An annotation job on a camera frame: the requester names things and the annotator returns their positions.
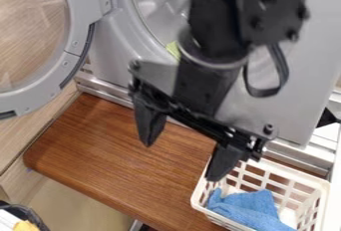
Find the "blue cloth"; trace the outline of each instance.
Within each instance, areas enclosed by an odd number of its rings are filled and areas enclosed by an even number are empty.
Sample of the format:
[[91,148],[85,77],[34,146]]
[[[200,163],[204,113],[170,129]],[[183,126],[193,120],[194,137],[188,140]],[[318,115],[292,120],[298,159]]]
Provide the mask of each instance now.
[[257,231],[292,231],[280,222],[272,194],[264,189],[251,193],[236,193],[221,198],[217,188],[208,198],[207,208],[230,220]]

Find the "wooden floor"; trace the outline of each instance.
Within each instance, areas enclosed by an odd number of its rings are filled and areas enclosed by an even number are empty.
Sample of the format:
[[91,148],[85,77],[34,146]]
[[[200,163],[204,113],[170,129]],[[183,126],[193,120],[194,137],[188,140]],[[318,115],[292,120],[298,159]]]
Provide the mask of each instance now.
[[128,231],[133,219],[54,180],[28,204],[52,231]]
[[190,207],[210,139],[167,124],[156,145],[138,139],[133,111],[80,96],[33,144],[27,166],[159,231],[224,230]]

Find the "white basket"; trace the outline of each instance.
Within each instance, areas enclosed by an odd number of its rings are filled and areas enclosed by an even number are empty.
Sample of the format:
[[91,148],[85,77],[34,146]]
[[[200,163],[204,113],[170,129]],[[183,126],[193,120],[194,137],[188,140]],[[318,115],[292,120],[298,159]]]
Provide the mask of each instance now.
[[240,162],[219,182],[207,182],[203,172],[194,193],[191,207],[231,231],[253,230],[205,208],[212,191],[219,187],[222,196],[261,189],[272,191],[280,220],[298,231],[320,231],[324,217],[329,182],[304,172],[261,159]]

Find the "wooden board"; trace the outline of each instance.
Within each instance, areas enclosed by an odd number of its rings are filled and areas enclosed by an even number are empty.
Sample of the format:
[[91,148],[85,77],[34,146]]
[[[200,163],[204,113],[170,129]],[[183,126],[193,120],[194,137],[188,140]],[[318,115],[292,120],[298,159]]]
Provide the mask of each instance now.
[[28,115],[0,120],[0,176],[76,93],[76,85],[72,82],[45,107]]
[[27,166],[159,231],[224,230],[190,207],[210,139],[167,124],[145,148],[133,111],[81,95],[25,153]]

